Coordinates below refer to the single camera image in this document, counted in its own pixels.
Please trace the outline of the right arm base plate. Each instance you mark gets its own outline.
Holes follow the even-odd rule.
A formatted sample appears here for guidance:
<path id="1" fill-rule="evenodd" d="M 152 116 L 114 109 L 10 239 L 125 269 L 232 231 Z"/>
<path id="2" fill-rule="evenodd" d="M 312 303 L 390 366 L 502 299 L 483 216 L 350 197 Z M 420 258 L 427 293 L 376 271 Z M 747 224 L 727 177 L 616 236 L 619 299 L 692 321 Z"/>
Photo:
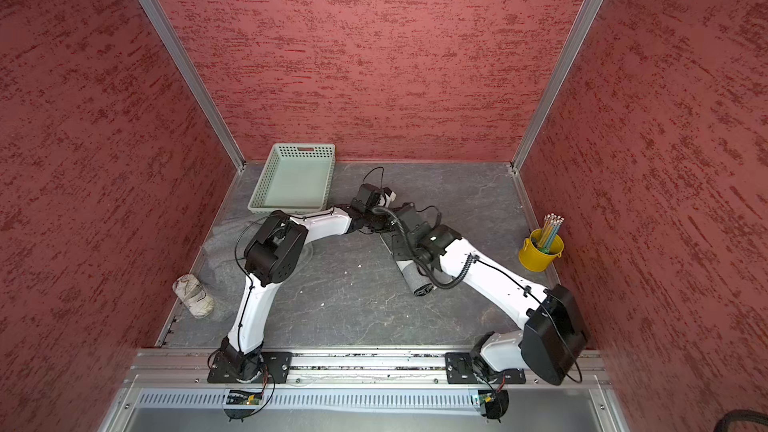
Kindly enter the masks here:
<path id="1" fill-rule="evenodd" d="M 496 371 L 479 354 L 446 352 L 444 359 L 447 381 L 452 385 L 489 383 L 498 387 L 526 383 L 523 369 Z"/>

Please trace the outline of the grey cloth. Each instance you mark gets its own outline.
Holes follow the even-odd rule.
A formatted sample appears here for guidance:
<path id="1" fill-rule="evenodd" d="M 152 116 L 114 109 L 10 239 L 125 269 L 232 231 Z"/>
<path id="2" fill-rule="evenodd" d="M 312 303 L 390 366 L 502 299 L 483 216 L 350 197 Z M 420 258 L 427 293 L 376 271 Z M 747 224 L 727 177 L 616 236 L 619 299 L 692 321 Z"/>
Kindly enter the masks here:
<path id="1" fill-rule="evenodd" d="M 202 246 L 202 266 L 194 275 L 213 300 L 206 320 L 231 319 L 238 310 L 246 282 L 243 271 L 245 243 L 258 230 L 261 219 L 225 220 L 212 229 Z"/>

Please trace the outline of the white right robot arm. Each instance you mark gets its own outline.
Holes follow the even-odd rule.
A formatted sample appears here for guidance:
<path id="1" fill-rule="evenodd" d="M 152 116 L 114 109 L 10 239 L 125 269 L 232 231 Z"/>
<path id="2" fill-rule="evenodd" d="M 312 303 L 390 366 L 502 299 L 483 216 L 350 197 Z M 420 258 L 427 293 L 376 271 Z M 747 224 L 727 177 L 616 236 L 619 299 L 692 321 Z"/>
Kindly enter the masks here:
<path id="1" fill-rule="evenodd" d="M 560 385 L 578 369 L 588 333 L 575 297 L 564 286 L 532 282 L 482 253 L 458 231 L 423 220 L 407 204 L 375 213 L 389 223 L 390 250 L 404 277 L 421 289 L 453 289 L 465 284 L 483 295 L 517 326 L 490 332 L 470 353 L 478 375 L 487 378 L 507 369 L 529 369 Z"/>

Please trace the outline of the black white checkered scarf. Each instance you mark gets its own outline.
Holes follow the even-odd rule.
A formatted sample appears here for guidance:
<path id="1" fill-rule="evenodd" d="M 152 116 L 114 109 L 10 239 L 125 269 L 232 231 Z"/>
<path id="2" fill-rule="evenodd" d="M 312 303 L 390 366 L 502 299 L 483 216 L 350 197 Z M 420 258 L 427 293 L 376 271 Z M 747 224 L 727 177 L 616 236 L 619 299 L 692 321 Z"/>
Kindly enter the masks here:
<path id="1" fill-rule="evenodd" d="M 394 232 L 381 234 L 380 237 L 411 293 L 416 297 L 431 293 L 435 289 L 434 284 L 420 271 L 403 238 Z"/>

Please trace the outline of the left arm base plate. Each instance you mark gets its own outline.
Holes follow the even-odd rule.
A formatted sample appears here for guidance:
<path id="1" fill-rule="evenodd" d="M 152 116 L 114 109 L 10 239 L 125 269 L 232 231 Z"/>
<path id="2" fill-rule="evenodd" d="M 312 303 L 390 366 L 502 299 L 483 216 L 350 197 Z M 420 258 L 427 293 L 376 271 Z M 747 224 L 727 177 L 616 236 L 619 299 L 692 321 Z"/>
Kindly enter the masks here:
<path id="1" fill-rule="evenodd" d="M 248 362 L 245 372 L 239 374 L 222 356 L 222 352 L 216 350 L 209 357 L 209 372 L 206 381 L 209 384 L 251 385 L 267 380 L 276 384 L 284 384 L 287 381 L 293 358 L 294 354 L 287 351 L 262 352 L 255 363 Z"/>

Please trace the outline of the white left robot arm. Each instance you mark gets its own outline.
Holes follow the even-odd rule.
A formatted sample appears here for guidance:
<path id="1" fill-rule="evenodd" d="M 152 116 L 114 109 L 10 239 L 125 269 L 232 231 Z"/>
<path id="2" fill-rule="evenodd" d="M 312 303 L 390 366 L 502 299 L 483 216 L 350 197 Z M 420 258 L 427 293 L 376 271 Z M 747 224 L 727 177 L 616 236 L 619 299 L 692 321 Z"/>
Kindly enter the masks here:
<path id="1" fill-rule="evenodd" d="M 271 212 L 244 248 L 245 288 L 234 324 L 219 349 L 221 367 L 240 382 L 250 382 L 260 373 L 272 303 L 280 285 L 296 270 L 306 245 L 362 229 L 382 232 L 388 228 L 383 214 L 359 213 L 349 206 L 304 216 Z"/>

